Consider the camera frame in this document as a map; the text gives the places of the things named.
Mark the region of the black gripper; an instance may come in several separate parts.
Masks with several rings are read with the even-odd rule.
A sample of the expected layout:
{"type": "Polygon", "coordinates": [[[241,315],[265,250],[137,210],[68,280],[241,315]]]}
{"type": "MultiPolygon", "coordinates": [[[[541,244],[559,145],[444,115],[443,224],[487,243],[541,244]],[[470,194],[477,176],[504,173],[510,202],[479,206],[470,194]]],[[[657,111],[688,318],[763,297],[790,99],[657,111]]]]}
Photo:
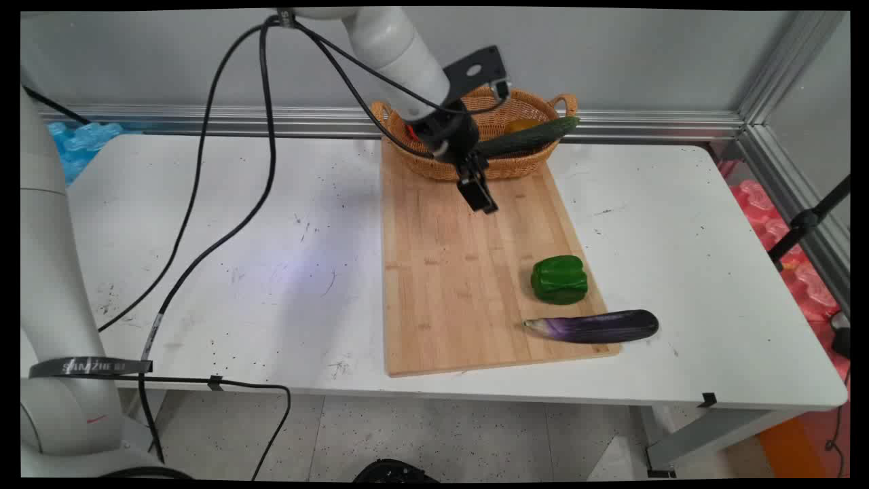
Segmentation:
{"type": "Polygon", "coordinates": [[[487,185],[489,161],[477,147],[480,130],[462,100],[446,105],[447,111],[435,109],[422,120],[407,123],[416,136],[419,151],[409,143],[405,151],[420,159],[423,171],[468,171],[460,176],[457,188],[472,211],[496,213],[498,205],[487,185]]]}

